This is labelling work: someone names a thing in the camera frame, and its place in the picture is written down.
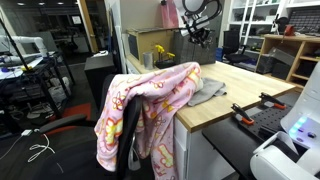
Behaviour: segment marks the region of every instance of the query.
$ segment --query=cardboard box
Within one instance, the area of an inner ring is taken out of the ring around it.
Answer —
[[[140,64],[143,64],[144,52],[153,52],[154,60],[159,60],[158,51],[155,48],[157,44],[163,46],[165,50],[163,57],[166,57],[167,52],[172,52],[173,29],[130,29],[127,32],[130,53],[140,61]]]

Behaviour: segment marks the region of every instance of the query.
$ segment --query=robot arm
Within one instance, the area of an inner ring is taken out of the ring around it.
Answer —
[[[47,48],[45,47],[45,45],[43,44],[43,39],[40,38],[40,37],[25,37],[25,36],[12,36],[12,39],[14,40],[15,43],[35,43],[37,48],[39,49],[40,53],[41,53],[41,56],[42,57],[47,57]],[[0,42],[3,44],[3,45],[8,45],[11,46],[10,42],[9,42],[9,39],[7,38],[7,36],[0,36]],[[10,49],[10,53],[14,56],[17,55],[17,52],[15,51],[15,49],[12,47],[12,48],[9,48]]]
[[[206,6],[216,2],[217,9],[210,16],[201,17],[202,12]],[[195,44],[200,44],[203,48],[207,44],[209,30],[204,29],[204,26],[209,24],[209,21],[217,17],[222,12],[222,5],[219,0],[174,0],[174,3],[179,11],[188,34],[190,34],[189,41]]]

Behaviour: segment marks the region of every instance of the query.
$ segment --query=pink fleece blanket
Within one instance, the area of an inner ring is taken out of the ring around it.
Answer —
[[[185,63],[142,75],[115,76],[95,127],[98,162],[108,171],[116,170],[123,110],[132,97],[141,95],[143,107],[136,128],[138,154],[145,158],[151,153],[156,179],[178,179],[172,119],[177,110],[190,100],[199,79],[198,63]]]

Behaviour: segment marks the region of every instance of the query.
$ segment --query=pink object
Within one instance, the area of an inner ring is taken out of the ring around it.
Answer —
[[[138,154],[151,154],[156,179],[178,179],[173,151],[173,116],[192,97],[200,79],[198,63],[185,63],[142,75],[114,77],[103,112],[95,127],[97,160],[108,171],[116,169],[123,110],[135,95],[143,100],[136,127]]]
[[[178,14],[173,0],[161,1],[162,23],[164,28],[178,28]]]

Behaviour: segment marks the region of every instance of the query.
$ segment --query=wire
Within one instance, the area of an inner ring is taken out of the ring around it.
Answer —
[[[32,162],[33,160],[35,160],[41,153],[43,153],[43,152],[46,151],[47,149],[51,150],[51,152],[52,152],[53,154],[56,153],[56,152],[54,152],[54,150],[53,150],[51,147],[49,147],[50,141],[49,141],[47,135],[46,135],[46,134],[43,134],[43,136],[47,139],[47,145],[35,144],[35,145],[31,146],[31,147],[29,148],[30,151],[31,151],[31,150],[34,150],[34,149],[38,149],[38,148],[43,148],[43,149],[42,149],[41,151],[39,151],[38,153],[32,155],[32,156],[28,159],[28,162]]]
[[[16,143],[22,138],[22,136],[20,136],[13,144],[12,146],[9,148],[9,150],[3,155],[1,156],[0,160],[2,160],[4,157],[6,157],[6,155],[11,151],[11,149],[14,147],[14,145],[16,145]]]

